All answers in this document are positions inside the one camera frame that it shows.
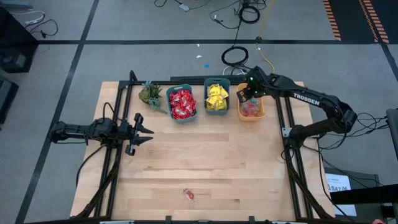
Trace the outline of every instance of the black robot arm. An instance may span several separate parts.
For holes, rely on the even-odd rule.
[[[356,121],[356,113],[336,96],[299,86],[288,77],[276,74],[266,75],[261,68],[255,67],[246,74],[246,83],[247,87],[237,93],[240,102],[266,95],[273,98],[292,97],[325,111],[326,120],[308,126],[295,125],[286,130],[289,144],[294,148],[300,148],[304,140],[310,136],[322,135],[329,131],[348,133]]]
[[[140,136],[138,132],[154,133],[143,127],[144,117],[140,113],[136,113],[134,121],[136,122],[134,126],[131,126],[125,119],[121,121],[119,126],[109,118],[96,119],[89,125],[65,124],[59,121],[53,125],[49,137],[54,143],[73,138],[84,139],[86,143],[88,143],[88,140],[96,140],[111,147],[117,147],[123,141],[129,140],[130,145],[126,147],[126,153],[133,156],[135,145],[139,146],[153,138]]]

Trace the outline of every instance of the yellow candy wrapper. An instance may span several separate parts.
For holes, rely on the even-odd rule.
[[[229,97],[228,92],[226,90],[224,90],[224,88],[222,86],[220,87],[220,89],[221,89],[220,95],[221,95],[221,97],[223,97],[223,99]]]
[[[216,95],[206,99],[206,102],[208,102],[211,105],[216,105],[217,101],[223,101],[223,98],[220,95]]]
[[[226,109],[227,109],[226,99],[217,101],[216,110],[226,110]]]
[[[210,104],[209,102],[206,102],[206,109],[208,109],[208,110],[215,110],[215,109],[216,109],[216,106]]]
[[[220,93],[221,93],[220,84],[213,84],[210,87],[208,87],[208,92],[207,92],[208,96],[216,96],[219,95]]]

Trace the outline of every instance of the gray carpet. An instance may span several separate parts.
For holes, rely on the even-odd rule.
[[[92,2],[32,1],[37,6],[35,10],[44,10],[51,15],[49,19],[53,16],[57,20],[60,32],[53,38],[60,40],[80,39]],[[204,1],[185,1],[192,6],[200,2]],[[171,0],[160,9],[148,0],[100,0],[88,39],[232,39],[234,30],[226,30],[208,17],[212,9],[227,5],[226,2],[233,1],[212,1],[208,7],[185,13]],[[219,13],[218,17],[229,26],[237,22],[232,9]],[[239,38],[255,38],[259,26],[245,24]],[[270,13],[264,38],[331,40],[333,36],[322,2],[278,0]],[[101,82],[128,79],[130,70],[135,71],[139,80],[221,75],[225,68],[221,54],[229,46],[86,45],[61,120],[89,123]],[[243,46],[249,50],[247,66],[259,65],[266,72],[271,71],[254,45]],[[389,47],[397,58],[398,47]],[[379,117],[385,115],[386,109],[397,107],[398,83],[379,45],[281,44],[261,45],[260,48],[275,65],[276,73],[303,81],[314,90],[336,95],[357,113],[368,112]],[[75,50],[76,45],[51,45],[50,48],[41,45],[29,73],[4,74],[20,88],[0,131],[0,168],[3,170],[0,174],[0,223],[13,223],[16,218]],[[241,57],[239,53],[231,53],[227,59]],[[311,108],[311,112],[314,121],[325,117],[318,108]],[[326,146],[337,139],[327,137],[320,144]],[[84,153],[84,145],[51,146],[27,222],[68,218],[75,194],[76,171]],[[398,162],[387,129],[349,138],[339,149],[324,152],[324,155],[341,169],[378,174],[383,184],[398,182],[395,174]]]

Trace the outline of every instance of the red candy wrapper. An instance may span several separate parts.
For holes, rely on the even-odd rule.
[[[186,119],[195,115],[197,102],[190,90],[179,90],[170,94],[173,119]]]
[[[188,189],[183,189],[182,192],[185,194],[185,196],[191,200],[192,202],[195,201],[195,195],[192,193],[192,191],[188,190]]]

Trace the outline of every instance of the red candy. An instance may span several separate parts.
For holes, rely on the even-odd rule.
[[[196,114],[197,102],[193,99],[190,90],[179,90],[170,94],[173,119],[186,119]]]

